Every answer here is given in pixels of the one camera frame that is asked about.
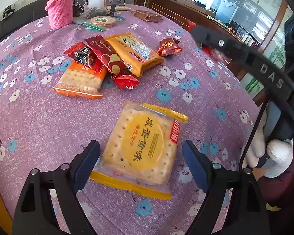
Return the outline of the salted egg cracker packet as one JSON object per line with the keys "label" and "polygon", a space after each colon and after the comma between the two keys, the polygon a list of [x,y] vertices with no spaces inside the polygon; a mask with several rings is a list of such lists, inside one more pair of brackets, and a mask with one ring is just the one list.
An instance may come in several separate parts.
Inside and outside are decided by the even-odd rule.
{"label": "salted egg cracker packet", "polygon": [[188,119],[168,108],[127,101],[90,178],[115,189],[170,200],[168,180]]}

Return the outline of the purple floral tablecloth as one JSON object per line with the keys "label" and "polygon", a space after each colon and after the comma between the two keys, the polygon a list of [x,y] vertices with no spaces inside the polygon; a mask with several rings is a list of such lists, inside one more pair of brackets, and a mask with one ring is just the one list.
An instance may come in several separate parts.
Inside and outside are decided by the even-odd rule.
{"label": "purple floral tablecloth", "polygon": [[52,89],[70,64],[64,51],[96,36],[94,30],[75,24],[52,30],[49,19],[42,18],[0,43],[0,194],[9,215],[33,168],[54,170],[93,139],[105,146],[126,101],[187,115],[180,141],[190,139],[212,161],[237,169],[258,114],[245,88],[171,20],[144,22],[130,12],[121,16],[124,21],[103,37],[129,32],[157,50],[172,34],[182,51],[144,72],[133,90],[120,89],[107,77],[101,99],[63,96]]}

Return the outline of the orange cracker packet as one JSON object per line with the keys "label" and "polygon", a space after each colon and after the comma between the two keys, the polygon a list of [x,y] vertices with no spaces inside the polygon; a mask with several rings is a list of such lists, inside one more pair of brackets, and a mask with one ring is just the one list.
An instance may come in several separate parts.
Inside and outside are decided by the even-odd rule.
{"label": "orange cracker packet", "polygon": [[73,61],[53,87],[53,91],[71,97],[100,99],[103,97],[100,88],[107,71],[99,60],[96,60],[93,69]]}

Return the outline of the red black coffee candy packet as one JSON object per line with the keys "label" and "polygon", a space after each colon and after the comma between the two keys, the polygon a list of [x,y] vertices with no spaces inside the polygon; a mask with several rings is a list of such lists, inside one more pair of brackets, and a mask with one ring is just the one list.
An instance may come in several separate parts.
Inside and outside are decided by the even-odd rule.
{"label": "red black coffee candy packet", "polygon": [[83,42],[78,42],[64,51],[64,54],[91,69],[95,68],[96,54]]}

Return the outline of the dark red cookie packet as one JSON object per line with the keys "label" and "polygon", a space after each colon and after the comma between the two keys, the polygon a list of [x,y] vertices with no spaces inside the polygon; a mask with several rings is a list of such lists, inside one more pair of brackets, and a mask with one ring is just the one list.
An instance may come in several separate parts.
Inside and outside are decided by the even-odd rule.
{"label": "dark red cookie packet", "polygon": [[130,74],[115,49],[102,35],[97,35],[84,41],[111,73],[113,81],[119,88],[134,89],[139,85],[139,81]]}

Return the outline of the shiny red candy wrapper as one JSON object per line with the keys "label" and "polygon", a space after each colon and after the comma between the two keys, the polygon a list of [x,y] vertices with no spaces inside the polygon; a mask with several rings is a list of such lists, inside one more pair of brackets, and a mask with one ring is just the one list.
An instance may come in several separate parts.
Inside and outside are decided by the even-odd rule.
{"label": "shiny red candy wrapper", "polygon": [[159,48],[157,54],[161,57],[173,55],[182,52],[182,48],[179,47],[180,41],[174,38],[166,38],[159,41]]}

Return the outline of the orange blue biscuit packet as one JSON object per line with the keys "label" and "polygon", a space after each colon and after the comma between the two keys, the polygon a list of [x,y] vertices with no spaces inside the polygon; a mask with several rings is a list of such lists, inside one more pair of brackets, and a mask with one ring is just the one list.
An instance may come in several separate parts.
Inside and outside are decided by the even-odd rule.
{"label": "orange blue biscuit packet", "polygon": [[105,40],[114,48],[126,68],[138,78],[164,62],[162,57],[129,32],[115,34]]}

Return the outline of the round biscuit green packet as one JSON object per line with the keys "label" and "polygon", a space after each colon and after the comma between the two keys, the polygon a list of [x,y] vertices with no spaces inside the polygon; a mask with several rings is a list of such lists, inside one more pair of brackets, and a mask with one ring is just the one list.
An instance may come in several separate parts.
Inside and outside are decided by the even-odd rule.
{"label": "round biscuit green packet", "polygon": [[104,31],[111,27],[114,27],[119,21],[112,16],[96,16],[87,20],[86,22],[82,22],[82,25],[97,31]]}

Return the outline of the wooden glass cabinet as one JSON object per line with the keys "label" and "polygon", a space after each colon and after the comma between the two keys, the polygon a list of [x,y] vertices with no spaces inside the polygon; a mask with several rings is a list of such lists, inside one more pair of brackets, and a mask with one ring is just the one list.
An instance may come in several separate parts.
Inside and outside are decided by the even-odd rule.
{"label": "wooden glass cabinet", "polygon": [[228,31],[282,69],[286,24],[294,13],[286,0],[134,0],[189,30],[187,21]]}

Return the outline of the black leather sofa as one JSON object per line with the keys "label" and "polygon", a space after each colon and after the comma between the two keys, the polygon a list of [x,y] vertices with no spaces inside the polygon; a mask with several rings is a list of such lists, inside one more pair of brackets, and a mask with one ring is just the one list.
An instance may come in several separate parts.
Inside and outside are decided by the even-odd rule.
{"label": "black leather sofa", "polygon": [[[25,7],[13,12],[7,18],[0,21],[0,45],[5,43],[6,38],[14,31],[31,23],[35,20],[48,16],[45,6],[48,0],[37,0]],[[77,10],[74,9],[73,0],[73,17],[76,16]],[[132,4],[134,0],[125,0],[126,3]]]}

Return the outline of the pink thermos with knit sleeve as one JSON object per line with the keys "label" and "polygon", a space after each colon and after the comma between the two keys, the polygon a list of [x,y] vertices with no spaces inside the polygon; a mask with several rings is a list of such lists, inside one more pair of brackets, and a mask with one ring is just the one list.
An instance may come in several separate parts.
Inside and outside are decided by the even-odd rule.
{"label": "pink thermos with knit sleeve", "polygon": [[48,0],[45,10],[52,30],[61,29],[73,21],[73,0]]}

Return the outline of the brown chocolate wrapper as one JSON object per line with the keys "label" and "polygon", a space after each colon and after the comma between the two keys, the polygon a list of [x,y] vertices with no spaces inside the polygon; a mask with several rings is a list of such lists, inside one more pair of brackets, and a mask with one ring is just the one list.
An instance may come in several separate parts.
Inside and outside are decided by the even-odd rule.
{"label": "brown chocolate wrapper", "polygon": [[144,11],[144,10],[133,10],[132,14],[143,20],[144,22],[154,22],[159,23],[163,20],[162,16],[159,14],[152,13],[150,11]]}

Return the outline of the white plastic cup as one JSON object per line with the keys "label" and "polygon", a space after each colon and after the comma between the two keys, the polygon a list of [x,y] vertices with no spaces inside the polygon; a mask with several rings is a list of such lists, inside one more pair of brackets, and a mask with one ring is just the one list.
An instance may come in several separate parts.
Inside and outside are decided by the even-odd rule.
{"label": "white plastic cup", "polygon": [[107,0],[87,0],[89,9],[104,8],[107,6]]}

